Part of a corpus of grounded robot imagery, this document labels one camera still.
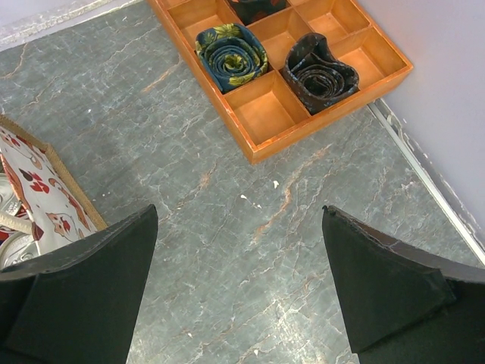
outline tray compartment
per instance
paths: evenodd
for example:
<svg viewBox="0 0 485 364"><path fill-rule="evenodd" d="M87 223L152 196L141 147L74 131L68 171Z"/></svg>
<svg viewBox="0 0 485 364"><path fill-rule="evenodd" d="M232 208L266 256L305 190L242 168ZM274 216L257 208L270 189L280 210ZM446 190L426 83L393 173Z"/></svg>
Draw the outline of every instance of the tray compartment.
<svg viewBox="0 0 485 364"><path fill-rule="evenodd" d="M310 117L276 71L231 91L225 99L256 146Z"/></svg>
<svg viewBox="0 0 485 364"><path fill-rule="evenodd" d="M296 10L316 33L337 42L369 27L370 22L352 0L309 0Z"/></svg>
<svg viewBox="0 0 485 364"><path fill-rule="evenodd" d="M374 28L330 45L330 49L336 58L357 70L360 90L408 66L399 52Z"/></svg>
<svg viewBox="0 0 485 364"><path fill-rule="evenodd" d="M177 6L179 4L182 4L183 2L186 2L187 0L161 0L161 3L166 7L166 8L173 8L174 6Z"/></svg>
<svg viewBox="0 0 485 364"><path fill-rule="evenodd" d="M193 49L196 49L197 35L203 30L221 24L241 24L224 0L189 0L168 12Z"/></svg>
<svg viewBox="0 0 485 364"><path fill-rule="evenodd" d="M296 41L311 32L311 28L292 8L261 19L248 28L266 49L275 70L283 68L286 56Z"/></svg>

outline wooden box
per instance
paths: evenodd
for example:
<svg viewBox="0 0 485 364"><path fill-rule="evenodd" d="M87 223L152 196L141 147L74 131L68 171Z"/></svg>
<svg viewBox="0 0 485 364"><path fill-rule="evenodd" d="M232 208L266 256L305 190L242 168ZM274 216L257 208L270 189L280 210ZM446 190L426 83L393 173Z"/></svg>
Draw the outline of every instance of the wooden box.
<svg viewBox="0 0 485 364"><path fill-rule="evenodd" d="M242 24L227 1L149 3L251 163L383 96L413 68L355 0L288 0L284 10L248 25L268 53L268 73L223 95L194 50L203 30ZM311 32L325 35L333 55L360 77L357 93L313 116L280 74L290 48Z"/></svg>

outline wooden frame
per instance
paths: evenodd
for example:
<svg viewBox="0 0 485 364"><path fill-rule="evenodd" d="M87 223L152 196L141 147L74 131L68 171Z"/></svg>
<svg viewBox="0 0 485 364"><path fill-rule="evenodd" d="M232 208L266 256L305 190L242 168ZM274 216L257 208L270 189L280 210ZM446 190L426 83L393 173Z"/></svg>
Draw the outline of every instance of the wooden frame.
<svg viewBox="0 0 485 364"><path fill-rule="evenodd" d="M268 73L223 95L194 50L199 32L242 23L227 1L148 1L251 163L373 102L413 68L356 0L288 0L284 10L248 25L268 52ZM333 55L360 76L357 93L313 116L280 74L289 49L310 32L324 34Z"/></svg>

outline black fabric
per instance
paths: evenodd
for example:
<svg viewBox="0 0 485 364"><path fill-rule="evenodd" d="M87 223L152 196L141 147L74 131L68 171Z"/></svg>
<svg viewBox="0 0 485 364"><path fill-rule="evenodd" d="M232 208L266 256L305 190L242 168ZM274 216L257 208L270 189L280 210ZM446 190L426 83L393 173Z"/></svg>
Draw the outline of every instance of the black fabric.
<svg viewBox="0 0 485 364"><path fill-rule="evenodd" d="M149 206L2 271L0 297L17 304L8 310L13 323L0 320L3 353L48 363L126 362L157 232Z"/></svg>
<svg viewBox="0 0 485 364"><path fill-rule="evenodd" d="M286 57L282 75L312 115L358 90L357 71L337 61L327 38L318 33L306 34L296 42Z"/></svg>
<svg viewBox="0 0 485 364"><path fill-rule="evenodd" d="M325 246L361 364L485 362L485 270L325 208Z"/></svg>
<svg viewBox="0 0 485 364"><path fill-rule="evenodd" d="M283 10L286 0L229 0L229 5L242 23L248 25Z"/></svg>

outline baseboard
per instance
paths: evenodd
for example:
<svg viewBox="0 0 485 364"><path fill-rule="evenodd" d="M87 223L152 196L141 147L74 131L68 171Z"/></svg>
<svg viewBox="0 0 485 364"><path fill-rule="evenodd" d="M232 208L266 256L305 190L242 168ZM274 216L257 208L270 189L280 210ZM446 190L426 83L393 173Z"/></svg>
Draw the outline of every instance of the baseboard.
<svg viewBox="0 0 485 364"><path fill-rule="evenodd" d="M378 99L369 105L371 111L390 134L402 154L414 168L440 208L455 226L467 245L485 265L485 232L465 208L443 176L419 145L405 132L400 120L385 103Z"/></svg>

